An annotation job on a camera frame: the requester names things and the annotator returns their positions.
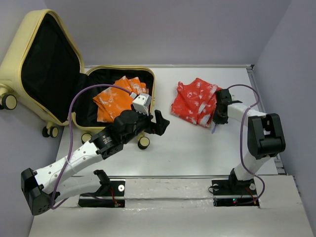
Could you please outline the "red white patterned garment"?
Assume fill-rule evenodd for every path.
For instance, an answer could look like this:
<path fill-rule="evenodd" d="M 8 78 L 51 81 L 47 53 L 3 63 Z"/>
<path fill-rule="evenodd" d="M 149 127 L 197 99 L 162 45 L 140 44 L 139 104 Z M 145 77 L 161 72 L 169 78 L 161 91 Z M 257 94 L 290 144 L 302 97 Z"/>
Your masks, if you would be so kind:
<path fill-rule="evenodd" d="M 210 128 L 217 103 L 215 93 L 221 89 L 200 78 L 190 84 L 178 82 L 171 114 L 194 125 Z"/>

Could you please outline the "orange white patterned garment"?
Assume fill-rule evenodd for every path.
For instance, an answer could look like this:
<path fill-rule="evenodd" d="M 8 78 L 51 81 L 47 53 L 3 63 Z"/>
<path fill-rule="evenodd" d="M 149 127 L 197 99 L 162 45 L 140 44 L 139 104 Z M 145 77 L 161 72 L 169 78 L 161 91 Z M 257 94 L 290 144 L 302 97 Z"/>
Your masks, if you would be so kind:
<path fill-rule="evenodd" d="M 114 85 L 122 87 L 135 94 L 146 93 L 149 90 L 144 82 L 140 82 L 138 77 L 128 79 L 123 76 Z M 111 123 L 125 110 L 131 110 L 133 98 L 125 91 L 109 87 L 93 97 L 93 102 L 97 105 L 97 121 Z"/>

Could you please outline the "yellow hard-shell suitcase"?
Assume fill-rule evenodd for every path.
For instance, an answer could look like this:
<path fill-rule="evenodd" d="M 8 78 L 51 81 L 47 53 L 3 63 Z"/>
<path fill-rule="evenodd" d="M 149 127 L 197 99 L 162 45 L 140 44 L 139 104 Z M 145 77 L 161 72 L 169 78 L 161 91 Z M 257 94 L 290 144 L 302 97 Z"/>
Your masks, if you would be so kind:
<path fill-rule="evenodd" d="M 100 65 L 86 71 L 83 58 L 56 12 L 31 11 L 24 17 L 0 66 L 0 107 L 21 103 L 46 126 L 44 137 L 56 137 L 59 126 L 75 125 L 81 140 L 98 133 L 93 97 L 121 77 L 137 77 L 154 94 L 154 73 L 141 66 Z"/>

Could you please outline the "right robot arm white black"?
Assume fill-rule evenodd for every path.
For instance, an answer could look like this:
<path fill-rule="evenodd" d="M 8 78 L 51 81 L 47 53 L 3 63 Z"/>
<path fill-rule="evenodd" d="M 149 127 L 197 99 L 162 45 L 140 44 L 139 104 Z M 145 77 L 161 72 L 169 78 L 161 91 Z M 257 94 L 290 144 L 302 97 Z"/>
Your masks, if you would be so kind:
<path fill-rule="evenodd" d="M 225 187 L 238 194 L 250 186 L 253 177 L 270 159 L 282 153 L 286 142 L 278 114 L 266 114 L 233 100 L 228 89 L 215 93 L 215 124 L 227 124 L 229 119 L 240 122 L 240 164 L 232 169 Z"/>

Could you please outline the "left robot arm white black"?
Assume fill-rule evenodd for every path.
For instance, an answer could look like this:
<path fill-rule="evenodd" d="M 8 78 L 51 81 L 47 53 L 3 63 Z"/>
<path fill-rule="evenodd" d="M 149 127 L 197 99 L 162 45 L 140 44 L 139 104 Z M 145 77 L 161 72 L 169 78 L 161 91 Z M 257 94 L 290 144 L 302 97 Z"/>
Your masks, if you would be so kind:
<path fill-rule="evenodd" d="M 79 194 L 106 194 L 110 180 L 104 171 L 96 170 L 92 175 L 77 178 L 74 175 L 120 152 L 142 132 L 162 136 L 169 124 L 159 110 L 154 115 L 126 110 L 69 156 L 37 170 L 23 170 L 21 190 L 31 214 L 41 215 L 57 208 L 58 202 Z"/>

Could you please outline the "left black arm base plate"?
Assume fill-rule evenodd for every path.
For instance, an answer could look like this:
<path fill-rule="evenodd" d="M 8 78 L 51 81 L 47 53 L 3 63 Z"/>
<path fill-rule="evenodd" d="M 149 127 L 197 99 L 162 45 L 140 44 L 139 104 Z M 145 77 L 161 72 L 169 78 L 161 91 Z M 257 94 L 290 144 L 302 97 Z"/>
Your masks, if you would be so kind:
<path fill-rule="evenodd" d="M 79 196 L 78 205 L 87 208 L 124 208 L 125 180 L 111 179 L 107 190 Z"/>

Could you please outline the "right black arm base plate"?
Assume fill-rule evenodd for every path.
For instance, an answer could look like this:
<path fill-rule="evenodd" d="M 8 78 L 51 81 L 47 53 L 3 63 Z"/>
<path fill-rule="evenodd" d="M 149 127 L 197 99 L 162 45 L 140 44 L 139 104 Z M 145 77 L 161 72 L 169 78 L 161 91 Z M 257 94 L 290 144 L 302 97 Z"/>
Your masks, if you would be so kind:
<path fill-rule="evenodd" d="M 228 179 L 215 179 L 208 191 L 213 195 L 215 207 L 260 206 L 253 179 L 233 188 Z"/>

